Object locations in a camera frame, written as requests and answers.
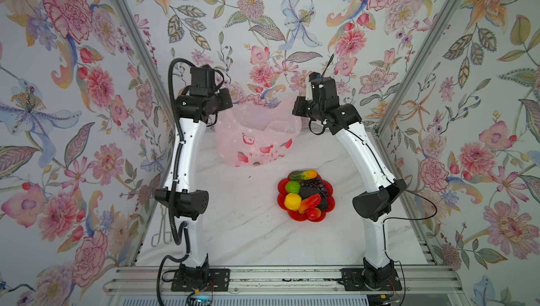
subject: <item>pink plastic bag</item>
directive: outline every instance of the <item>pink plastic bag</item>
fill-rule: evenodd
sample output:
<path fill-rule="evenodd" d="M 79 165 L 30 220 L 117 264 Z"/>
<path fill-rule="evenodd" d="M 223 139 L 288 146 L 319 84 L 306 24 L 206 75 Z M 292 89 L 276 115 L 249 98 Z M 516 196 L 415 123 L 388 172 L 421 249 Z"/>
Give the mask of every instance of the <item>pink plastic bag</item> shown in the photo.
<path fill-rule="evenodd" d="M 301 118 L 292 114 L 295 100 L 274 109 L 247 102 L 220 112 L 215 132 L 225 164 L 258 166 L 284 157 L 302 129 Z"/>

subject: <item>black mounting plate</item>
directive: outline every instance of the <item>black mounting plate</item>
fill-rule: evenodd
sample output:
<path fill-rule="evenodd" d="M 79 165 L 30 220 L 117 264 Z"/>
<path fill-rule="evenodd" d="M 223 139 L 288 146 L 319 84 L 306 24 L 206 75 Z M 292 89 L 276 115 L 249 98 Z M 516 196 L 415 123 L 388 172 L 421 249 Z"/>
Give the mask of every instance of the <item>black mounting plate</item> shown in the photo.
<path fill-rule="evenodd" d="M 208 275 L 208 280 L 214 282 L 214 292 L 227 292 L 229 289 L 229 275 L 231 274 L 230 269 L 210 269 Z M 199 285 L 195 286 L 192 282 L 187 282 L 180 275 L 179 270 L 174 272 L 174 280 L 172 281 L 171 291 L 172 292 L 193 292 L 194 290 L 200 288 Z"/>
<path fill-rule="evenodd" d="M 401 281 L 395 270 L 393 270 L 393 272 L 388 276 L 388 280 L 392 282 L 394 288 L 392 288 L 392 285 L 385 280 L 375 289 L 370 289 L 364 284 L 364 279 L 362 276 L 363 271 L 363 268 L 341 269 L 341 280 L 346 291 L 392 291 L 394 289 L 396 291 L 401 291 Z"/>

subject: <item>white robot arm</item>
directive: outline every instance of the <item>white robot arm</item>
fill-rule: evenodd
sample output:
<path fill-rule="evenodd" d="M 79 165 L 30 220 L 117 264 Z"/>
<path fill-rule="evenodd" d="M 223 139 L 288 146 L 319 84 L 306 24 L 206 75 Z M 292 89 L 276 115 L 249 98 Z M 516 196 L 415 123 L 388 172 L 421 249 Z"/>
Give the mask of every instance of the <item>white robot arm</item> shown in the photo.
<path fill-rule="evenodd" d="M 227 89 L 216 93 L 214 74 L 210 67 L 192 67 L 191 73 L 193 76 L 190 94 L 187 95 L 185 91 L 175 100 L 173 106 L 176 110 L 175 118 L 184 131 L 178 133 L 175 139 L 174 154 L 177 155 L 179 149 L 181 150 L 178 166 L 171 167 L 165 188 L 156 190 L 155 197 L 170 209 L 170 218 L 175 220 L 174 223 L 171 222 L 171 228 L 176 228 L 176 222 L 179 222 L 187 229 L 190 249 L 181 267 L 185 265 L 203 270 L 208 267 L 207 253 L 201 243 L 202 214 L 208 204 L 208 192 L 196 189 L 197 150 L 206 129 L 208 115 L 232 107 L 232 102 Z M 363 218 L 366 236 L 366 256 L 360 279 L 367 289 L 376 290 L 385 286 L 388 277 L 396 274 L 394 262 L 386 254 L 385 242 L 388 234 L 383 228 L 383 221 L 405 184 L 403 180 L 396 181 L 384 165 L 381 156 L 368 139 L 355 107 L 351 104 L 339 104 L 335 81 L 329 77 L 322 79 L 318 73 L 312 73 L 310 84 L 308 98 L 314 100 L 299 96 L 293 114 L 320 120 L 324 129 L 329 128 L 343 144 L 360 173 L 366 192 L 353 199 L 354 209 Z M 210 102 L 213 99 L 218 100 L 212 104 Z M 178 230 L 179 237 L 177 235 L 175 238 L 177 244 L 177 238 L 181 239 L 182 231 Z"/>

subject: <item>lime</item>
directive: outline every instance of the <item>lime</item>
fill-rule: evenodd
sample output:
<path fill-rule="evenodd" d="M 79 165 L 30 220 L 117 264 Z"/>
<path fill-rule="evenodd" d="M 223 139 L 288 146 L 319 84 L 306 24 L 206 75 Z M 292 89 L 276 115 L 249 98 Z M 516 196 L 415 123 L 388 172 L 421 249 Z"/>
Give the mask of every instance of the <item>lime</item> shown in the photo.
<path fill-rule="evenodd" d="M 285 185 L 285 191 L 291 194 L 297 194 L 298 192 L 300 192 L 300 183 L 297 181 L 289 181 Z"/>

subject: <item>floral wallpaper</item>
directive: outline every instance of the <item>floral wallpaper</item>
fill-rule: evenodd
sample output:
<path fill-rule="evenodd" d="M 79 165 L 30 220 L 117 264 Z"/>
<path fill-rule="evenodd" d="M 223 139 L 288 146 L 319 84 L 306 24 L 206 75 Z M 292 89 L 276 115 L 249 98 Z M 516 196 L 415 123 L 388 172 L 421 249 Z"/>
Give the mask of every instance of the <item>floral wallpaper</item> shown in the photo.
<path fill-rule="evenodd" d="M 0 0 L 2 305 L 95 303 L 137 248 L 173 135 L 116 14 Z"/>
<path fill-rule="evenodd" d="M 274 108 L 304 95 L 311 72 L 377 122 L 444 0 L 127 0 L 162 77 L 173 57 L 225 74 L 234 103 Z M 191 81 L 185 66 L 176 88 Z"/>
<path fill-rule="evenodd" d="M 537 1 L 462 0 L 382 134 L 437 207 L 424 222 L 434 257 L 478 306 L 540 303 Z M 435 213 L 414 202 L 419 217 Z"/>

